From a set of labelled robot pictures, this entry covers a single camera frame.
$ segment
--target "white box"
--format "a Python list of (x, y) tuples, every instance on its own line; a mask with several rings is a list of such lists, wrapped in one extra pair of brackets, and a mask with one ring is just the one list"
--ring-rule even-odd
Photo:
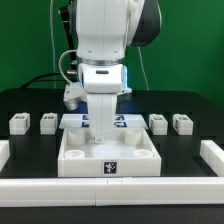
[(54, 113), (44, 114), (40, 120), (40, 134), (54, 135), (58, 127), (58, 115)]
[(176, 130), (178, 135), (192, 135), (193, 125), (193, 121), (187, 115), (173, 115), (173, 128)]
[(150, 114), (149, 128), (153, 135), (167, 135), (168, 122), (161, 114)]
[(125, 132), (129, 128), (114, 128), (112, 135), (102, 144), (96, 144), (85, 131), (85, 144), (68, 144), (68, 132), (79, 132), (80, 128), (65, 129), (58, 156), (59, 177), (120, 177), (120, 176), (160, 176), (159, 156), (145, 129), (141, 131), (141, 141), (136, 145), (125, 143)]
[(10, 135), (25, 135), (30, 127), (30, 114), (17, 113), (9, 121)]
[(9, 159), (10, 152), (9, 152), (9, 141), (2, 140), (0, 141), (0, 171), (6, 164), (7, 160)]

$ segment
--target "green wall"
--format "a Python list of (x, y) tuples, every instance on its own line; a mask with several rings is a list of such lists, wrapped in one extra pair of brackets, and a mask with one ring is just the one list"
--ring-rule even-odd
[[(67, 2), (55, 0), (54, 4), (57, 60), (67, 50), (57, 9)], [(161, 34), (150, 46), (142, 48), (150, 89), (197, 92), (224, 109), (224, 1), (159, 0), (159, 4), (163, 17)], [(2, 91), (51, 72), (53, 66), (50, 0), (1, 0), (0, 6)], [(136, 48), (127, 49), (126, 61), (130, 86), (146, 89)], [(44, 87), (53, 88), (53, 84)]]

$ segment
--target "white foam block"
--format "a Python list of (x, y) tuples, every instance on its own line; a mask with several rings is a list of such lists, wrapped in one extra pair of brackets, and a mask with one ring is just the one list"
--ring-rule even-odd
[(220, 177), (224, 177), (224, 151), (213, 141), (201, 141), (200, 156)]
[(9, 152), (9, 141), (0, 141), (0, 171), (6, 164), (7, 160), (9, 159), (10, 152)]
[(9, 121), (10, 135), (25, 135), (30, 127), (30, 114), (17, 113)]
[(2, 179), (0, 207), (95, 206), (95, 179)]
[(168, 122), (161, 114), (150, 114), (149, 128), (153, 135), (167, 135)]
[(58, 127), (58, 115), (54, 113), (44, 114), (40, 121), (41, 135), (54, 135)]
[(173, 128), (176, 130), (178, 135), (192, 135), (193, 125), (193, 121), (187, 115), (173, 115)]

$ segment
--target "black sticker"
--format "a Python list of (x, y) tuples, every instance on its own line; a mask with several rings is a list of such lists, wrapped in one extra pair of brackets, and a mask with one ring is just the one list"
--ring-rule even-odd
[(117, 162), (104, 162), (104, 174), (116, 174)]
[(89, 122), (88, 121), (83, 121), (81, 127), (82, 128), (88, 128), (89, 127)]
[(124, 115), (116, 115), (115, 116), (115, 121), (124, 121)]
[(188, 120), (186, 117), (178, 117), (178, 119), (179, 119), (179, 120), (182, 120), (182, 121), (183, 121), (183, 120), (185, 120), (185, 121)]
[(24, 116), (16, 116), (15, 119), (25, 119)]
[(163, 118), (161, 118), (161, 117), (154, 117), (154, 120), (155, 121), (161, 121), (161, 120), (163, 120)]
[(126, 122), (115, 122), (114, 123), (114, 127), (116, 127), (116, 128), (126, 128), (127, 127), (127, 124), (126, 124)]
[(44, 117), (44, 119), (50, 119), (50, 120), (52, 120), (52, 119), (54, 119), (54, 117), (46, 116), (46, 117)]
[(82, 116), (82, 119), (83, 119), (83, 120), (89, 120), (89, 115), (83, 115), (83, 116)]

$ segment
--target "small white block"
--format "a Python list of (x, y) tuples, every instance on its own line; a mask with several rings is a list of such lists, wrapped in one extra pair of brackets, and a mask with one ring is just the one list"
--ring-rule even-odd
[(10, 135), (25, 135), (30, 127), (30, 114), (17, 113), (9, 121)]
[(0, 141), (0, 171), (9, 159), (9, 141)]
[(150, 114), (149, 128), (154, 135), (167, 135), (168, 122), (163, 115)]
[(193, 125), (193, 121), (187, 115), (173, 115), (173, 128), (176, 130), (178, 135), (192, 135)]
[(219, 177), (224, 177), (224, 151), (215, 142), (201, 141), (200, 156)]
[(54, 135), (58, 127), (58, 115), (54, 113), (44, 114), (40, 120), (40, 134)]

